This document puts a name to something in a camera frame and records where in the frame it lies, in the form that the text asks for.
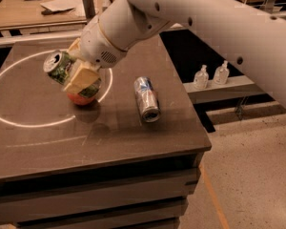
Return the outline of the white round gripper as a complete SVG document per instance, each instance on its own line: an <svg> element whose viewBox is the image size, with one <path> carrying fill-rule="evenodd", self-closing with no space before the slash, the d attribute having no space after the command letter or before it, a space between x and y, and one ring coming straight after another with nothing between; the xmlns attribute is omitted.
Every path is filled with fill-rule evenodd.
<svg viewBox="0 0 286 229"><path fill-rule="evenodd" d="M83 29L80 39L76 38L72 42L67 53L70 55L81 53L86 60L76 61L72 66L70 77L64 86L64 91L69 94L79 94L100 78L95 65L112 68L127 54L106 38L101 30L98 16L95 16Z"/></svg>

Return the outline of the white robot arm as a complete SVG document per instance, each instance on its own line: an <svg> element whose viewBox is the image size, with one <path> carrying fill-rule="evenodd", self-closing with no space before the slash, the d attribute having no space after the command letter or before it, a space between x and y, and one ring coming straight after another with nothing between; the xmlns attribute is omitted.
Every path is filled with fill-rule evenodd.
<svg viewBox="0 0 286 229"><path fill-rule="evenodd" d="M235 0L115 0L69 54L111 68L137 42L178 23L286 109L286 20Z"/></svg>

